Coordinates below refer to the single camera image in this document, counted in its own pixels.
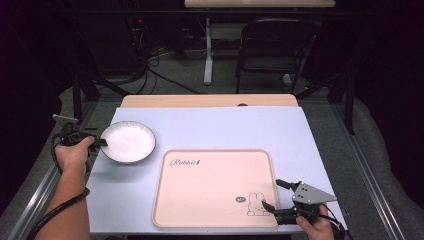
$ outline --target human arm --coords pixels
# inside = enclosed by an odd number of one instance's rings
[[[55,148],[57,161],[63,172],[46,213],[84,192],[85,162],[87,161],[88,147],[93,142],[93,137],[87,137],[75,146],[57,146]],[[52,218],[41,228],[35,239],[90,239],[86,199],[78,201]]]
[[[328,209],[323,204],[320,205],[319,211],[322,215],[328,216]],[[296,222],[308,234],[309,240],[334,240],[333,230],[328,219],[318,217],[312,225],[304,217],[299,216],[296,218]]]

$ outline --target table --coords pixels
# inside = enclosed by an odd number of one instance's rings
[[[91,189],[87,201],[93,234],[225,235],[301,231],[297,225],[271,228],[155,226],[152,211],[161,159],[169,149],[265,149],[273,159],[276,178],[291,182],[302,180],[334,194],[306,117],[292,95],[127,96],[112,123],[123,120],[136,120],[150,127],[156,136],[156,148],[148,158],[131,165],[116,163],[99,153],[87,183]],[[278,195],[281,207],[293,205],[292,192],[278,189]],[[345,224],[338,203],[329,203],[329,207]]]
[[[187,8],[326,8],[334,7],[333,0],[186,0]],[[213,53],[211,21],[206,18],[206,65],[204,84],[212,84]]]

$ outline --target chair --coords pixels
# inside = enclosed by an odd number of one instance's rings
[[[294,74],[290,93],[296,86],[306,50],[318,27],[301,19],[263,18],[248,23],[242,30],[236,78],[240,89],[241,72]]]

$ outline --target human hand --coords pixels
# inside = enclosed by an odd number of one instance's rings
[[[94,137],[86,137],[74,146],[57,146],[55,148],[57,162],[63,172],[82,170],[85,173],[85,162],[88,158],[88,147],[94,142]]]
[[[328,216],[328,209],[321,204],[319,211],[322,215]],[[318,217],[317,221],[311,225],[306,218],[299,216],[296,218],[297,224],[308,234],[309,240],[334,240],[331,223],[328,219]]]

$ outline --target wooden table edge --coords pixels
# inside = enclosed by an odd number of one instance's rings
[[[292,106],[298,107],[292,94],[201,94],[201,95],[128,95],[121,107],[231,107]]]

